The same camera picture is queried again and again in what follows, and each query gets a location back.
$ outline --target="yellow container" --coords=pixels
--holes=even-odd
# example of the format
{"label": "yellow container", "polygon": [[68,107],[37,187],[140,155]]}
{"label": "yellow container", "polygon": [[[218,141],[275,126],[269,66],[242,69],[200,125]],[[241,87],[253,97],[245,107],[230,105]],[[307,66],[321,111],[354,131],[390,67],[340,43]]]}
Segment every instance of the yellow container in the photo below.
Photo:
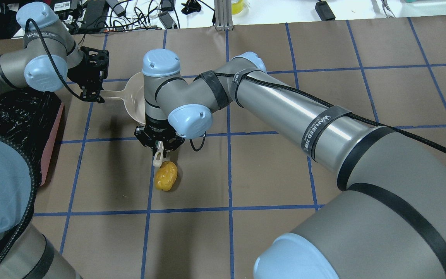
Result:
{"label": "yellow container", "polygon": [[244,0],[232,0],[232,14],[238,14],[244,9]]}

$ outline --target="blue tape grid line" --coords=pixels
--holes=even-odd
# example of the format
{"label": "blue tape grid line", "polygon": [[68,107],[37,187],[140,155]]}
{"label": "blue tape grid line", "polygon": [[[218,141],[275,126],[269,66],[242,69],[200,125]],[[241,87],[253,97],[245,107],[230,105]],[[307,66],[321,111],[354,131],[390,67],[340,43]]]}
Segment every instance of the blue tape grid line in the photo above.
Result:
{"label": "blue tape grid line", "polygon": [[416,29],[414,28],[414,24],[412,23],[412,19],[410,17],[407,18],[407,21],[409,21],[410,28],[412,30],[412,33],[414,34],[414,38],[416,39],[417,45],[419,46],[419,50],[421,50],[421,54],[423,55],[424,62],[426,63],[426,67],[428,68],[428,71],[430,72],[431,78],[433,80],[433,83],[435,83],[435,88],[437,89],[438,95],[441,99],[441,102],[443,103],[443,106],[445,107],[446,111],[446,100],[441,92],[441,88],[438,84],[437,78],[435,77],[435,74],[433,73],[432,66],[430,65],[430,62],[428,61],[428,57],[426,56],[426,53],[424,52],[424,48],[421,44],[421,41],[419,40],[419,37],[417,35]]}
{"label": "blue tape grid line", "polygon": [[[166,49],[166,37],[168,36],[168,31],[165,30],[165,35],[163,36],[163,49]],[[151,164],[151,177],[149,179],[149,197],[147,199],[147,210],[146,210],[146,226],[144,230],[144,247],[142,250],[142,264],[140,269],[140,279],[144,279],[146,276],[146,260],[147,260],[147,245],[149,243],[149,224],[151,221],[151,206],[153,201],[153,185],[154,185],[154,166]]]}
{"label": "blue tape grid line", "polygon": [[[441,94],[441,90],[439,88],[439,85],[437,84],[436,78],[434,74],[432,73],[431,67],[446,67],[446,64],[429,64],[426,55],[424,53],[424,50],[421,46],[421,43],[417,37],[416,31],[414,30],[414,26],[412,24],[411,19],[409,18],[409,23],[411,25],[412,31],[414,32],[414,36],[416,37],[416,41],[418,42],[418,45],[420,47],[421,53],[423,53],[423,57],[425,59],[426,65],[395,65],[395,66],[381,66],[381,67],[363,67],[362,61],[360,58],[360,55],[357,50],[356,42],[352,33],[352,29],[350,28],[349,21],[346,21],[347,27],[349,29],[349,34],[352,39],[352,44],[354,46],[354,50],[356,52],[356,56],[359,62],[359,67],[344,67],[344,68],[331,68],[331,69],[296,69],[296,62],[293,52],[293,46],[292,46],[292,39],[290,37],[290,30],[288,28],[288,24],[285,23],[285,28],[287,31],[287,37],[288,42],[290,44],[290,54],[292,57],[292,66],[293,71],[269,71],[268,74],[294,74],[295,77],[295,85],[297,88],[299,88],[298,84],[298,72],[319,72],[319,71],[352,71],[352,70],[361,70],[364,83],[366,86],[366,90],[368,93],[368,97],[370,99],[373,113],[375,115],[375,120],[377,119],[377,113],[374,101],[371,96],[371,92],[369,89],[369,85],[367,82],[367,78],[365,76],[365,69],[401,69],[401,68],[412,68],[412,67],[427,67],[430,71],[430,74],[432,76],[432,79],[435,83],[435,87],[437,87],[437,90],[439,92],[439,95],[441,97],[442,102],[444,103],[444,106],[446,107],[446,101],[444,100],[443,95]],[[226,60],[228,61],[230,58],[230,48],[229,48],[229,39],[228,39],[228,30],[226,31]],[[164,31],[164,38],[163,38],[163,48],[166,48],[166,37],[167,37],[167,31]],[[107,43],[108,35],[105,36],[103,49],[106,49],[106,43]],[[196,76],[184,76],[184,78],[195,78]],[[129,78],[117,78],[117,79],[106,79],[104,82],[117,82],[117,81],[128,81]],[[52,217],[52,216],[66,216],[67,220],[65,222],[65,228],[63,232],[62,237],[62,243],[60,246],[60,253],[63,252],[64,249],[64,243],[66,241],[67,236],[67,228],[69,225],[69,218],[70,216],[85,216],[85,215],[119,215],[119,214],[146,214],[146,228],[144,233],[144,247],[143,247],[143,257],[142,257],[142,267],[141,267],[141,279],[144,279],[145,277],[145,265],[146,265],[146,258],[147,258],[147,246],[148,246],[148,237],[149,237],[149,221],[150,221],[150,214],[164,214],[164,213],[172,213],[172,212],[221,212],[221,211],[228,211],[229,212],[229,226],[230,226],[230,277],[232,279],[235,278],[234,275],[234,250],[233,250],[233,211],[234,210],[279,210],[279,209],[301,209],[301,208],[313,208],[315,210],[318,210],[319,208],[324,207],[324,205],[320,205],[317,203],[317,197],[316,197],[316,191],[315,191],[315,185],[314,185],[314,177],[312,174],[312,164],[311,159],[308,157],[308,169],[310,174],[310,180],[311,180],[311,191],[313,194],[313,205],[270,205],[270,206],[249,206],[249,207],[234,207],[232,203],[232,145],[231,145],[231,137],[232,136],[247,136],[247,135],[256,135],[256,134],[277,134],[275,131],[263,131],[263,132],[251,132],[251,133],[232,133],[230,128],[230,107],[227,107],[227,133],[221,133],[221,134],[208,134],[207,136],[226,136],[228,139],[228,207],[219,207],[219,208],[174,208],[174,209],[165,209],[165,210],[152,210],[152,194],[153,194],[153,179],[154,179],[154,167],[151,167],[151,178],[150,178],[150,186],[149,186],[149,198],[148,198],[148,207],[147,210],[120,210],[120,211],[100,211],[100,212],[72,212],[72,205],[73,205],[73,198],[75,194],[76,184],[78,181],[78,174],[80,171],[80,165],[82,161],[83,151],[85,150],[85,144],[88,142],[95,142],[95,141],[131,141],[136,140],[135,137],[129,137],[129,138],[93,138],[93,139],[87,139],[87,130],[90,123],[90,118],[92,115],[92,109],[93,104],[90,104],[89,106],[89,113],[87,117],[87,122],[85,126],[84,136],[82,140],[74,140],[74,141],[62,141],[62,143],[82,143],[82,148],[80,151],[79,159],[77,162],[77,169],[75,173],[75,179],[73,182],[73,189],[70,196],[69,201],[69,208],[67,212],[41,212],[36,213],[35,216],[37,217]],[[432,127],[446,127],[446,124],[444,125],[422,125],[422,126],[400,126],[398,128],[400,129],[423,129],[423,128],[432,128]]]}
{"label": "blue tape grid line", "polygon": [[[230,36],[225,30],[226,62],[230,61]],[[232,129],[230,127],[230,106],[226,107],[226,142],[228,150],[228,232],[230,235],[230,279],[235,279],[235,256],[233,249],[233,194],[232,194]]]}
{"label": "blue tape grid line", "polygon": [[357,45],[355,43],[354,34],[352,33],[352,28],[350,28],[350,22],[345,21],[347,24],[348,32],[350,34],[350,39],[352,39],[352,45],[354,46],[355,55],[357,56],[357,61],[359,62],[359,68],[361,70],[362,79],[364,79],[364,85],[366,86],[366,91],[368,92],[369,101],[371,102],[371,108],[373,109],[373,114],[375,116],[376,122],[379,122],[379,118],[377,116],[375,102],[371,95],[371,90],[369,89],[368,80],[366,78],[366,73],[364,72],[364,67],[362,66],[361,56],[359,55],[359,51],[357,50]]}
{"label": "blue tape grid line", "polygon": [[[106,49],[106,44],[107,43],[108,43],[108,34],[106,34],[104,36],[103,50]],[[86,139],[87,139],[87,132],[89,130],[89,124],[90,124],[90,121],[91,121],[92,108],[93,107],[94,107],[94,103],[90,103],[90,105],[89,105],[89,113],[87,114],[87,121],[85,122],[84,136],[82,138],[82,147],[80,148],[80,154],[78,156],[77,168],[76,168],[76,171],[75,171],[75,178],[73,179],[73,186],[72,186],[71,195],[70,195],[69,208],[68,208],[68,211],[67,211],[67,219],[65,221],[65,226],[64,226],[64,229],[63,229],[62,242],[60,244],[60,254],[63,254],[65,242],[67,240],[67,233],[68,233],[68,226],[70,224],[71,210],[72,210],[72,207],[73,207],[73,200],[75,198],[75,190],[77,188],[78,175],[80,173],[80,166],[82,164],[82,157],[83,157],[84,150],[85,150],[85,143],[86,143]]]}
{"label": "blue tape grid line", "polygon": [[[232,207],[233,211],[246,210],[292,210],[292,209],[315,209],[324,205],[252,205],[244,207]],[[170,209],[150,209],[150,214],[184,213],[184,212],[224,212],[230,207],[217,208],[170,208]],[[92,211],[92,212],[39,212],[36,217],[56,217],[56,216],[91,216],[91,215],[125,215],[125,214],[147,214],[147,210],[118,210],[118,211]]]}
{"label": "blue tape grid line", "polygon": [[[286,29],[286,35],[287,35],[287,38],[288,38],[288,45],[290,46],[290,55],[292,57],[292,66],[293,66],[294,78],[295,78],[295,88],[300,90],[299,78],[297,76],[297,67],[296,67],[296,62],[295,62],[295,55],[293,53],[292,37],[290,37],[290,29],[288,28],[288,23],[285,23],[285,29]],[[317,206],[316,186],[314,185],[314,176],[313,176],[313,172],[312,172],[312,163],[311,163],[311,158],[309,156],[307,157],[307,168],[308,168],[308,172],[309,172],[309,181],[311,182],[311,193],[312,193],[312,196],[313,196],[314,210],[317,211],[319,208]]]}

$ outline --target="black cable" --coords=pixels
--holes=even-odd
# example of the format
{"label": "black cable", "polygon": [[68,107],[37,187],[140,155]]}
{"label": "black cable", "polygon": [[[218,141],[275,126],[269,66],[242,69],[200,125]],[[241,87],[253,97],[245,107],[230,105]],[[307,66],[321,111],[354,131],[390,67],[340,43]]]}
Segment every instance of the black cable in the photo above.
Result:
{"label": "black cable", "polygon": [[[95,31],[97,30],[97,28],[90,28],[90,29],[84,29],[82,31],[88,32],[88,31]],[[107,32],[101,32],[102,33],[121,33],[121,32],[131,32],[131,31],[138,31],[138,30],[163,30],[161,27],[148,27],[147,29],[145,28],[136,28],[136,29],[130,29],[130,30],[112,30],[112,31],[107,31]]]}
{"label": "black cable", "polygon": [[44,51],[46,52],[46,54],[48,55],[49,61],[51,62],[51,65],[53,66],[53,69],[56,72],[56,75],[58,76],[58,78],[60,79],[60,81],[62,82],[63,86],[73,95],[75,96],[77,99],[82,100],[82,101],[86,101],[86,102],[93,102],[93,101],[97,101],[97,102],[104,102],[104,99],[101,96],[93,96],[90,99],[87,98],[83,98],[80,97],[79,95],[77,95],[75,92],[73,92],[73,90],[67,85],[66,81],[64,80],[63,76],[60,74],[60,71],[58,71],[58,68],[56,67],[55,61],[53,60],[53,57],[51,56],[51,52],[49,52],[48,46],[46,45],[46,41],[44,40],[44,37],[42,36],[42,32],[41,29],[39,28],[39,26],[37,26],[37,23],[32,19],[29,18],[27,19],[27,22],[25,23],[25,33],[27,33],[29,31],[29,25],[30,23],[32,23],[37,31],[37,34],[39,34],[39,39],[41,39],[41,43],[42,46],[44,48]]}
{"label": "black cable", "polygon": [[175,16],[177,17],[177,23],[178,23],[178,27],[180,27],[180,20],[178,19],[178,14],[177,14],[177,9],[175,8],[175,5],[173,5],[173,11],[175,12]]}
{"label": "black cable", "polygon": [[87,25],[85,26],[85,28],[87,28],[87,27],[89,27],[89,26],[91,26],[91,25],[94,25],[94,27],[95,27],[95,26],[97,26],[99,19],[101,19],[101,18],[108,18],[108,17],[110,17],[110,18],[119,18],[119,19],[123,19],[123,18],[120,18],[120,17],[117,17],[117,16],[102,15],[102,16],[99,16],[98,18],[96,18],[93,22],[87,24]]}
{"label": "black cable", "polygon": [[212,11],[214,11],[214,9],[211,6],[207,5],[205,2],[202,2],[201,0],[197,0],[197,2],[200,2],[204,5],[206,5],[206,7],[210,8]]}
{"label": "black cable", "polygon": [[82,39],[80,40],[80,42],[78,42],[78,45],[81,44],[81,43],[83,43],[83,42],[85,41],[85,35],[87,35],[87,34],[84,34],[84,35],[82,36]]}
{"label": "black cable", "polygon": [[[223,74],[223,73],[214,73],[214,74],[216,74],[216,76],[224,76],[224,77],[227,77],[227,78],[233,78],[234,77],[233,74]],[[333,104],[331,104],[331,103],[329,103],[327,101],[324,101],[322,99],[319,99],[318,97],[315,97],[315,96],[313,96],[311,94],[308,94],[308,93],[306,93],[306,92],[304,92],[302,90],[298,90],[297,88],[293,88],[293,87],[285,86],[285,85],[281,85],[281,84],[276,84],[276,83],[268,83],[267,81],[260,81],[259,79],[255,79],[255,78],[249,77],[249,76],[244,76],[243,78],[248,80],[248,81],[251,81],[253,83],[262,85],[262,86],[267,86],[267,87],[272,87],[272,88],[278,88],[278,89],[282,89],[282,90],[292,91],[292,92],[300,94],[300,95],[302,95],[302,96],[304,96],[304,97],[306,97],[308,99],[311,99],[311,100],[313,100],[313,101],[315,101],[315,102],[317,102],[317,103],[319,103],[319,104],[321,104],[323,106],[326,106],[328,108],[333,106]],[[347,116],[352,118],[352,119],[354,119],[354,120],[357,120],[357,121],[360,121],[360,122],[364,122],[364,123],[366,123],[368,125],[372,125],[374,127],[379,127],[379,126],[389,127],[390,129],[393,129],[395,132],[403,134],[404,136],[407,136],[408,138],[412,138],[413,140],[419,141],[420,143],[424,143],[425,145],[428,145],[428,146],[430,146],[430,147],[432,147],[432,148],[434,148],[434,149],[436,149],[436,150],[446,154],[446,147],[444,147],[442,145],[439,145],[438,143],[435,143],[434,141],[430,141],[430,140],[428,140],[426,138],[423,138],[422,136],[418,136],[416,134],[404,131],[403,129],[398,129],[396,127],[392,127],[392,126],[389,126],[389,125],[382,124],[380,122],[376,122],[376,121],[364,118],[364,117],[356,115],[354,113],[349,113],[349,114],[347,114]]]}
{"label": "black cable", "polygon": [[21,157],[25,160],[29,167],[29,175],[30,175],[30,195],[29,195],[29,201],[27,202],[27,205],[25,207],[25,210],[23,212],[23,216],[20,219],[20,222],[16,225],[16,230],[11,235],[10,239],[8,240],[7,244],[3,248],[3,250],[0,253],[0,265],[2,261],[5,259],[5,257],[8,255],[11,247],[17,242],[18,238],[23,234],[23,232],[27,229],[28,225],[30,224],[32,220],[32,216],[34,215],[34,204],[37,196],[37,185],[40,183],[42,179],[41,172],[37,170],[34,164],[32,164],[29,160],[29,158],[25,155],[23,150],[20,146],[15,145],[15,143],[9,141],[7,138],[0,136],[0,141],[3,143],[6,143],[10,147],[12,147],[14,150],[16,150]]}
{"label": "black cable", "polygon": [[190,141],[190,146],[192,147],[192,149],[195,152],[199,152],[202,149],[202,147],[204,146],[204,141],[206,140],[206,133],[207,133],[207,131],[204,132],[204,135],[202,136],[202,143],[201,143],[201,146],[199,148],[195,148],[194,142],[191,139],[189,140]]}
{"label": "black cable", "polygon": [[112,25],[111,24],[111,17],[113,17],[113,11],[115,10],[115,7],[116,6],[118,6],[118,5],[120,5],[120,4],[122,4],[122,3],[126,3],[126,5],[125,5],[125,11],[127,11],[127,7],[129,6],[129,2],[130,1],[132,1],[132,0],[125,0],[125,1],[122,1],[122,2],[118,2],[118,3],[116,3],[113,7],[111,7],[111,11],[110,11],[110,26]]}
{"label": "black cable", "polygon": [[142,10],[139,7],[135,6],[135,7],[133,7],[133,11],[134,11],[135,15],[137,16],[137,18],[143,18],[144,19],[144,21],[140,21],[140,23],[142,23],[142,25],[144,25],[144,28],[147,30],[148,29],[147,28],[147,22],[146,22],[147,19],[146,19],[146,16],[144,15],[144,13],[142,12]]}
{"label": "black cable", "polygon": [[156,5],[156,7],[151,10],[151,4],[153,2],[154,2],[154,0],[151,0],[149,2],[149,5],[147,6],[147,22],[149,23],[149,26],[151,26],[151,18],[150,18],[151,12],[156,11],[158,9],[158,6]]}
{"label": "black cable", "polygon": [[119,22],[119,21],[117,21],[116,19],[113,21],[113,27],[115,28],[115,30],[117,29],[117,28],[121,28],[121,27],[119,27],[119,26],[117,26],[115,23],[119,23],[120,25],[122,24],[121,22]]}

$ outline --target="cable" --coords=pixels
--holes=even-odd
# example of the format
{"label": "cable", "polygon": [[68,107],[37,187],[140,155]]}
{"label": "cable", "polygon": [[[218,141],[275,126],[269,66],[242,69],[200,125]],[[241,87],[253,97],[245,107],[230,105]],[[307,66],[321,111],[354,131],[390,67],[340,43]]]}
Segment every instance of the cable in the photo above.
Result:
{"label": "cable", "polygon": [[83,43],[83,42],[85,41],[85,35],[87,35],[87,34],[84,34],[84,35],[82,36],[82,39],[80,40],[80,42],[78,42],[78,45],[81,44],[81,43]]}
{"label": "cable", "polygon": [[395,18],[396,17],[395,14],[393,14],[393,12],[391,11],[390,7],[388,6],[388,0],[381,0],[381,3],[382,3],[382,7],[383,7],[383,12],[384,12],[386,18],[389,18],[389,17],[394,17]]}
{"label": "cable", "polygon": [[204,5],[206,5],[206,7],[210,8],[212,11],[214,11],[214,9],[211,6],[207,5],[205,2],[202,2],[201,0],[197,0],[197,2],[200,2]]}
{"label": "cable", "polygon": [[129,2],[130,1],[132,1],[132,0],[125,0],[125,1],[122,1],[122,2],[118,2],[118,3],[116,3],[112,8],[111,8],[111,11],[110,11],[110,26],[112,25],[112,23],[111,23],[111,18],[113,17],[113,11],[115,10],[115,7],[116,6],[118,6],[118,5],[120,5],[120,4],[122,4],[122,3],[126,3],[126,5],[125,5],[125,11],[127,11],[127,7],[129,6]]}
{"label": "cable", "polygon": [[37,23],[32,18],[27,19],[27,22],[25,23],[25,33],[27,33],[29,31],[30,23],[32,23],[34,25],[34,27],[36,28],[37,34],[39,34],[39,39],[41,39],[41,43],[42,43],[42,46],[44,48],[44,51],[48,55],[49,61],[51,62],[51,65],[53,66],[53,69],[55,70],[56,75],[58,76],[58,78],[62,82],[63,86],[73,96],[75,96],[79,100],[86,101],[86,102],[104,102],[104,99],[101,96],[97,96],[96,95],[96,96],[91,97],[90,99],[86,99],[86,98],[80,97],[75,92],[73,92],[73,90],[67,85],[67,83],[63,79],[63,76],[60,74],[60,71],[58,71],[58,68],[56,67],[55,61],[53,60],[53,57],[51,56],[51,52],[49,52],[48,46],[46,45],[46,41],[44,41],[44,37],[42,36],[41,29],[39,28],[39,26],[37,26]]}
{"label": "cable", "polygon": [[154,3],[154,0],[151,0],[151,1],[149,2],[149,5],[147,6],[147,22],[149,23],[149,27],[151,26],[151,12],[156,11],[156,10],[161,10],[161,9],[158,8],[158,7],[159,7],[159,4],[158,4],[157,2],[155,2],[155,3],[156,3],[156,7],[155,7],[154,9],[151,10],[151,4],[152,4],[152,3]]}
{"label": "cable", "polygon": [[175,16],[177,17],[177,23],[178,23],[178,27],[180,27],[180,20],[178,19],[178,14],[177,14],[177,9],[175,8],[175,4],[173,5],[173,11],[175,12]]}
{"label": "cable", "polygon": [[206,140],[206,133],[207,133],[207,131],[205,131],[204,135],[202,135],[202,143],[201,143],[201,146],[199,148],[195,148],[194,142],[191,139],[189,140],[190,141],[190,146],[192,147],[192,149],[195,152],[199,152],[202,149],[202,147],[204,146],[204,141]]}
{"label": "cable", "polygon": [[[215,74],[216,76],[224,76],[224,77],[227,77],[227,78],[233,78],[233,77],[234,77],[233,74],[223,74],[223,73],[219,73],[219,72],[216,72],[216,73],[214,73],[214,74]],[[329,103],[329,102],[327,102],[327,101],[324,101],[324,100],[322,100],[322,99],[319,99],[318,97],[315,97],[315,96],[313,96],[313,95],[311,95],[311,94],[308,94],[308,93],[306,93],[306,92],[304,92],[304,91],[298,90],[297,88],[293,88],[293,87],[285,86],[285,85],[281,85],[281,84],[276,84],[276,83],[268,83],[268,82],[266,82],[266,81],[260,81],[260,80],[258,80],[258,79],[255,79],[255,78],[253,78],[253,77],[249,77],[249,76],[247,76],[247,75],[243,76],[243,78],[246,79],[246,80],[248,80],[248,81],[251,81],[251,82],[253,82],[253,83],[262,85],[262,86],[266,86],[266,87],[272,87],[272,88],[278,88],[278,89],[282,89],[282,90],[292,91],[292,92],[297,93],[297,94],[300,94],[300,95],[302,95],[302,96],[304,96],[304,97],[306,97],[306,98],[308,98],[308,99],[311,99],[311,100],[313,100],[313,101],[315,101],[315,102],[317,102],[317,103],[319,103],[319,104],[321,104],[321,105],[323,105],[323,106],[326,106],[326,107],[328,107],[328,108],[330,108],[330,107],[333,106],[333,104],[331,104],[331,103]],[[407,136],[408,138],[412,138],[413,140],[419,141],[420,143],[424,143],[425,145],[428,145],[428,146],[430,146],[430,147],[432,147],[432,148],[434,148],[434,149],[436,149],[436,150],[438,150],[438,151],[443,152],[443,153],[446,154],[446,147],[444,147],[444,146],[442,146],[442,145],[439,145],[438,143],[435,143],[434,141],[430,141],[430,140],[428,140],[428,139],[426,139],[426,138],[423,138],[422,136],[418,136],[418,135],[416,135],[416,134],[413,134],[413,133],[404,131],[403,129],[398,129],[398,128],[396,128],[396,127],[392,127],[392,126],[389,126],[389,125],[382,124],[382,123],[380,123],[380,122],[376,122],[376,121],[373,121],[373,120],[364,118],[364,117],[359,116],[359,115],[356,115],[356,114],[354,114],[354,113],[349,113],[349,114],[347,114],[347,116],[350,117],[350,118],[352,118],[352,119],[354,119],[354,120],[358,120],[358,121],[360,121],[360,122],[364,122],[364,123],[366,123],[366,124],[368,124],[368,125],[372,125],[372,126],[374,126],[374,127],[379,127],[379,126],[389,127],[390,129],[393,129],[395,132],[398,132],[398,133],[400,133],[400,134],[403,134],[404,136]]]}
{"label": "cable", "polygon": [[147,30],[148,29],[147,25],[146,25],[147,19],[146,19],[146,16],[144,15],[144,13],[142,12],[142,10],[136,6],[136,7],[133,7],[133,11],[134,11],[135,15],[137,16],[137,18],[141,18],[141,16],[142,16],[142,18],[144,18],[144,21],[141,21],[140,23],[142,23],[142,25],[144,25],[144,28]]}

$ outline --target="yellow potato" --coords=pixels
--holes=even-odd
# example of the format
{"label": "yellow potato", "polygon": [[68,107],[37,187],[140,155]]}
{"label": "yellow potato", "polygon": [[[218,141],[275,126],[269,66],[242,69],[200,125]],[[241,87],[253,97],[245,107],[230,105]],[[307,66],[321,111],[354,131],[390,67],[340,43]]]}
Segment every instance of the yellow potato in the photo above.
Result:
{"label": "yellow potato", "polygon": [[165,161],[154,176],[154,186],[161,191],[169,191],[177,179],[178,169],[175,163]]}

